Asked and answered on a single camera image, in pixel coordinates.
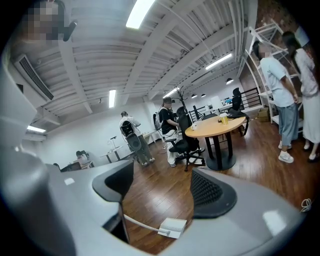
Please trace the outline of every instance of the round table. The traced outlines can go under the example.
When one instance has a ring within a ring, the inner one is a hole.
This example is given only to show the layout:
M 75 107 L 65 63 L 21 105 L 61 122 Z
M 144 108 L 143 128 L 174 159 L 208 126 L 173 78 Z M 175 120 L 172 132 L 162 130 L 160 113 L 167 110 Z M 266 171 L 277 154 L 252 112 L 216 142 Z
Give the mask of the round table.
M 230 132 L 241 126 L 246 120 L 245 117 L 228 119 L 228 124 L 218 122 L 219 116 L 199 121 L 196 130 L 191 127 L 185 130 L 185 135 L 192 138 L 205 138 L 209 157 L 206 159 L 206 165 L 215 171 L 223 171 L 231 168 L 236 163 L 236 156 L 233 154 Z M 228 153 L 221 151 L 219 144 L 219 135 L 225 134 L 228 143 Z M 213 138 L 215 156 L 212 152 L 210 138 Z

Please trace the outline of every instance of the man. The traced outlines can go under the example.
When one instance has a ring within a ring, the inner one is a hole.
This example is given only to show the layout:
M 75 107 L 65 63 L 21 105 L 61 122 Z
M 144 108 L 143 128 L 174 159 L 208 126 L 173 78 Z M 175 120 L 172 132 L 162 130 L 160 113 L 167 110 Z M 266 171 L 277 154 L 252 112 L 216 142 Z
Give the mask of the man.
M 119 128 L 123 125 L 125 121 L 129 121 L 132 125 L 133 132 L 135 135 L 139 138 L 140 143 L 141 143 L 141 149 L 136 152 L 137 156 L 139 157 L 139 160 L 141 164 L 146 167 L 148 165 L 148 161 L 150 163 L 153 163 L 155 159 L 152 157 L 150 150 L 149 150 L 149 145 L 146 142 L 145 138 L 143 135 L 141 135 L 141 132 L 137 129 L 141 125 L 140 122 L 138 122 L 136 119 L 134 119 L 132 116 L 128 116 L 128 113 L 126 111 L 123 111 L 121 113 L 122 119 L 120 120 L 119 123 Z
M 297 92 L 289 79 L 287 69 L 272 56 L 269 47 L 256 41 L 252 49 L 260 60 L 266 85 L 272 91 L 274 104 L 279 111 L 281 140 L 278 147 L 281 153 L 278 159 L 289 164 L 293 163 L 294 158 L 287 150 L 291 148 L 291 141 L 298 138 Z
M 165 97 L 163 99 L 162 108 L 159 112 L 159 121 L 161 124 L 162 134 L 166 140 L 176 139 L 175 143 L 179 141 L 179 134 L 177 128 L 179 124 L 174 121 L 174 113 L 172 112 L 172 99 L 170 97 Z M 170 152 L 173 144 L 167 143 L 167 160 L 171 167 L 176 167 L 176 157 L 178 154 L 176 152 Z

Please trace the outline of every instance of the white t-shirt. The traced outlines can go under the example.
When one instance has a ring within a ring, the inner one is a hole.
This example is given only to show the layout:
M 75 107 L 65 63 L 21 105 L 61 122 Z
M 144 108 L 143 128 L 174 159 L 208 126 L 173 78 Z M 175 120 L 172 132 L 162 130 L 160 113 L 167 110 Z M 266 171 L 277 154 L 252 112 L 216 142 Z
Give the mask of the white t-shirt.
M 301 92 L 304 96 L 313 96 L 318 93 L 318 83 L 312 73 L 315 68 L 314 61 L 308 56 L 303 49 L 296 50 L 294 56 L 296 65 L 300 70 Z
M 266 85 L 272 91 L 275 105 L 288 107 L 295 103 L 291 92 L 280 81 L 284 76 L 289 78 L 287 69 L 274 57 L 263 58 L 260 64 Z
M 141 132 L 137 129 L 137 126 L 141 125 L 141 123 L 139 123 L 136 119 L 134 119 L 132 116 L 124 116 L 119 123 L 119 128 L 121 128 L 122 124 L 125 121 L 129 121 L 132 124 L 132 128 L 133 131 L 135 133 L 135 135 L 137 135 L 138 137 L 141 135 Z

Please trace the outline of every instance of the wooden floor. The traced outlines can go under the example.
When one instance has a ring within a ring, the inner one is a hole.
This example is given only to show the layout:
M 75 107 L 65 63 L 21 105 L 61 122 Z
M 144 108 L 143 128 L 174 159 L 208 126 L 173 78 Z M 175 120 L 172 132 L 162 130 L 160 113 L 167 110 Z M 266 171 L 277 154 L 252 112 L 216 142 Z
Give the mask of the wooden floor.
M 320 181 L 320 163 L 308 163 L 308 153 L 303 151 L 304 140 L 300 138 L 292 143 L 289 151 L 294 163 L 278 160 L 280 136 L 278 126 L 257 119 L 249 123 L 245 137 L 238 132 L 231 134 L 235 165 L 221 173 L 258 183 L 284 197 L 298 209 L 303 199 L 313 200 L 318 193 Z M 159 228 L 167 218 L 187 220 L 189 225 L 193 216 L 193 198 L 190 193 L 191 170 L 184 172 L 184 165 L 171 168 L 167 154 L 161 154 L 162 142 L 151 144 L 150 149 L 155 163 L 142 168 L 134 164 L 133 184 L 123 200 L 124 213 L 144 224 Z M 200 141 L 205 148 L 205 141 Z M 227 148 L 227 143 L 220 144 Z M 173 238 L 158 235 L 155 231 L 141 228 L 126 222 L 130 244 L 142 251 L 158 254 L 168 247 Z

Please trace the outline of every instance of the white backpack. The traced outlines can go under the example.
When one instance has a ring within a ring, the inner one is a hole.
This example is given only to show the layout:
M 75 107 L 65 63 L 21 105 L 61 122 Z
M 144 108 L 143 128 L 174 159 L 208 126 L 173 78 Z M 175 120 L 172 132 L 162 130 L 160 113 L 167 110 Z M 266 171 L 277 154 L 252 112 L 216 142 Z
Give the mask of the white backpack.
M 162 120 L 162 122 L 160 122 L 159 113 L 160 113 L 160 111 L 163 110 L 163 109 L 166 109 L 166 108 L 165 108 L 165 107 L 162 107 L 162 108 L 160 108 L 160 110 L 158 111 L 158 113 L 154 113 L 154 114 L 152 115 L 152 121 L 151 121 L 151 123 L 153 124 L 153 129 L 154 129 L 155 131 L 159 131 L 159 130 L 161 129 L 163 120 Z

